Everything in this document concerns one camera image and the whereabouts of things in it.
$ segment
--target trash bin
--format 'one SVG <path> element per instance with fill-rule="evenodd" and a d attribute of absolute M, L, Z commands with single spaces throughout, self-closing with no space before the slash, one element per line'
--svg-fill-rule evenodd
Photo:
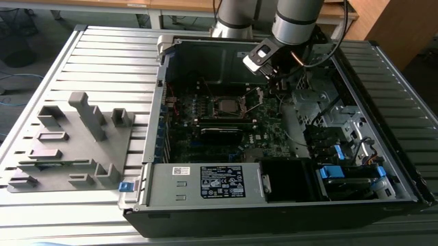
<path fill-rule="evenodd" d="M 24 67 L 36 59 L 24 37 L 37 28 L 24 9 L 0 8 L 0 19 L 0 60 L 11 68 Z"/>

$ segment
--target chip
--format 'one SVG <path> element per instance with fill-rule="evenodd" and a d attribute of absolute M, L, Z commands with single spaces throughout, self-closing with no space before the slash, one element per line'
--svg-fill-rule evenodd
<path fill-rule="evenodd" d="M 219 102 L 219 110 L 234 113 L 238 111 L 238 103 L 235 100 L 224 99 Z"/>

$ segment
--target green circuit board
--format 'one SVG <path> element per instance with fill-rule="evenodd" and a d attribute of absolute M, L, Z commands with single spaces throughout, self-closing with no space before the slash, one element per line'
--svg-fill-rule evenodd
<path fill-rule="evenodd" d="M 248 93 L 244 97 L 186 94 L 176 101 L 178 116 L 174 114 L 170 129 L 172 163 L 254 162 L 260 157 L 291 156 L 279 114 L 281 100 L 270 96 L 260 88 L 258 93 Z M 224 113 L 220 110 L 235 110 L 235 112 Z M 203 126 L 198 122 L 215 119 L 230 120 L 230 118 L 256 120 L 256 123 L 251 125 L 252 128 L 244 129 L 239 143 L 223 145 L 203 143 L 199 140 L 199 130 Z M 223 126 L 219 124 L 218 126 L 218 128 L 224 127 L 238 128 L 239 124 Z"/>

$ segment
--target white sticker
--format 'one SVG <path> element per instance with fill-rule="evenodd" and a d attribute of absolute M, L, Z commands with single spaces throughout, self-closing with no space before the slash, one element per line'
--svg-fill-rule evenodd
<path fill-rule="evenodd" d="M 146 8 L 146 4 L 127 4 L 128 7 Z"/>
<path fill-rule="evenodd" d="M 190 175 L 190 167 L 174 167 L 174 175 Z"/>

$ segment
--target power supply label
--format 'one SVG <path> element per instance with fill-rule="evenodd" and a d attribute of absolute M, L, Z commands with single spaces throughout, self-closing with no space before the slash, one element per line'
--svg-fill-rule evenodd
<path fill-rule="evenodd" d="M 242 166 L 200 167 L 200 196 L 204 199 L 244 197 Z"/>

